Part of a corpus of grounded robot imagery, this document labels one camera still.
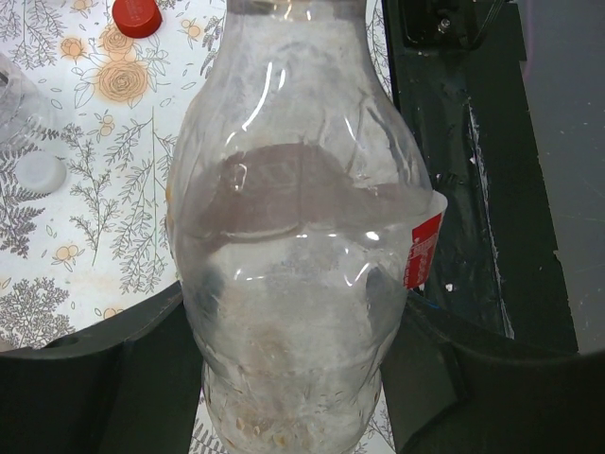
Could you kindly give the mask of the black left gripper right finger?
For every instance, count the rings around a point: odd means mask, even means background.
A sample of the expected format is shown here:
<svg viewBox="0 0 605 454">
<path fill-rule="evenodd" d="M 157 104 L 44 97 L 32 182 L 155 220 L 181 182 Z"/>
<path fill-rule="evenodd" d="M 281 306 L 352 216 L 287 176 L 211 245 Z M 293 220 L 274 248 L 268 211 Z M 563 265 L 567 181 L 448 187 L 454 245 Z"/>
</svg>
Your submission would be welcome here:
<svg viewBox="0 0 605 454">
<path fill-rule="evenodd" d="M 411 292 L 381 366 L 398 453 L 601 453 L 604 354 L 565 355 Z"/>
</svg>

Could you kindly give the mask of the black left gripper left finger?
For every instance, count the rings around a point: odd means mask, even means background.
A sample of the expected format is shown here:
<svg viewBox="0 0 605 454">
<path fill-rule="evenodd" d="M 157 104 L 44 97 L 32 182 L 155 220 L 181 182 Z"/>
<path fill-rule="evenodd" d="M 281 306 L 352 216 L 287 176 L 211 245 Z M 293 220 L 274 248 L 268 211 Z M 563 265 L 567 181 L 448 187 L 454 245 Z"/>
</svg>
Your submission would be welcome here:
<svg viewBox="0 0 605 454">
<path fill-rule="evenodd" d="M 186 453 L 202 358 L 179 284 L 108 320 L 1 356 L 4 453 Z"/>
</svg>

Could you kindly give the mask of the crushed clear bottle red label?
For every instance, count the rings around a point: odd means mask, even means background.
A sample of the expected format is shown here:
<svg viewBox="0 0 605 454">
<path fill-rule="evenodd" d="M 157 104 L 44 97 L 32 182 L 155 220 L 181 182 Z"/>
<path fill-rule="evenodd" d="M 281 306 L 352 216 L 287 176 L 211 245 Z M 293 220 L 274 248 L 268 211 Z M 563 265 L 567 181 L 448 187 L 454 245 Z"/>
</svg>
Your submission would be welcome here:
<svg viewBox="0 0 605 454">
<path fill-rule="evenodd" d="M 350 453 L 434 198 L 362 1 L 231 1 L 181 125 L 166 230 L 232 453 Z"/>
</svg>

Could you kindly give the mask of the clear plastic bottle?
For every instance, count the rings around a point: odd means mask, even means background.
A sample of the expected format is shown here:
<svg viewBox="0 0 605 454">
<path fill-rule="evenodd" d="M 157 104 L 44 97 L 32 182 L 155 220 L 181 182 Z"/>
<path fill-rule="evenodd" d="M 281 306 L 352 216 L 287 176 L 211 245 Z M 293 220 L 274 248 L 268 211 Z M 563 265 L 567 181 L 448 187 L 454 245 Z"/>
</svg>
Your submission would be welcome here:
<svg viewBox="0 0 605 454">
<path fill-rule="evenodd" d="M 52 140 L 54 115 L 36 84 L 1 54 L 1 150 Z"/>
</svg>

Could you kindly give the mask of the white translucent bottle cap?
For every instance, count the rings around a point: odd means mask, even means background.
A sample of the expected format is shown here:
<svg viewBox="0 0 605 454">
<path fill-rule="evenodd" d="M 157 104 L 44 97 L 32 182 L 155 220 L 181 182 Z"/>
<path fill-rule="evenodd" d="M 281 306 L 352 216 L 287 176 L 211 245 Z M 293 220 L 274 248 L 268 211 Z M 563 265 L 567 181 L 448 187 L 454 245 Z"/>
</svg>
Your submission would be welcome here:
<svg viewBox="0 0 605 454">
<path fill-rule="evenodd" d="M 38 194 L 57 191 L 67 173 L 65 165 L 56 156 L 40 150 L 20 158 L 14 172 L 22 187 Z"/>
</svg>

